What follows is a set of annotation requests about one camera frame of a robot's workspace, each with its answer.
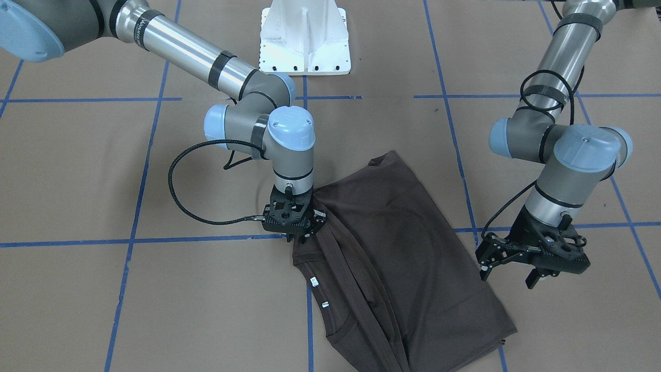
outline white plastic bracket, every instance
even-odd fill
[[[351,70],[346,11],[334,0],[273,0],[262,11],[259,68],[289,75]]]

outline white base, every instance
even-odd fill
[[[337,8],[346,28],[346,11]],[[262,11],[262,30],[270,8]],[[349,40],[325,42],[305,56],[279,40],[262,38],[259,48],[259,69],[264,72],[284,72],[288,75],[346,75],[351,71]]]

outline blue joint cover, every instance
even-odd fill
[[[510,147],[507,145],[507,121],[509,118],[498,119],[489,132],[489,147],[498,155],[512,158]]]
[[[268,117],[268,132],[277,143],[293,151],[307,151],[315,145],[315,123],[302,107],[278,107]]]
[[[572,125],[555,143],[553,153],[565,167],[582,173],[610,168],[620,149],[620,141],[605,129]]]
[[[270,75],[275,75],[279,77],[285,85],[287,85],[287,89],[289,89],[290,92],[290,104],[289,106],[293,105],[294,100],[296,99],[296,84],[293,82],[293,80],[290,78],[289,75],[287,75],[284,72],[274,72],[271,73]]]
[[[64,45],[53,30],[11,0],[0,0],[0,47],[29,62],[64,55]]]
[[[622,165],[625,165],[629,161],[629,158],[633,153],[633,140],[631,139],[631,136],[629,136],[629,133],[626,133],[621,128],[617,128],[616,126],[605,126],[603,128],[608,128],[610,130],[617,132],[620,136],[622,136],[622,139],[624,139],[624,143],[627,146],[627,157],[624,159],[624,162],[622,162],[622,164],[620,164],[620,166],[618,167],[620,168]]]
[[[204,117],[204,136],[209,141],[224,140],[225,138],[225,114],[228,105],[214,105]],[[227,144],[218,144],[227,148]]]

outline folded garment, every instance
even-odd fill
[[[395,152],[315,191],[326,225],[293,264],[327,340],[358,371],[455,371],[516,332],[447,220]]]

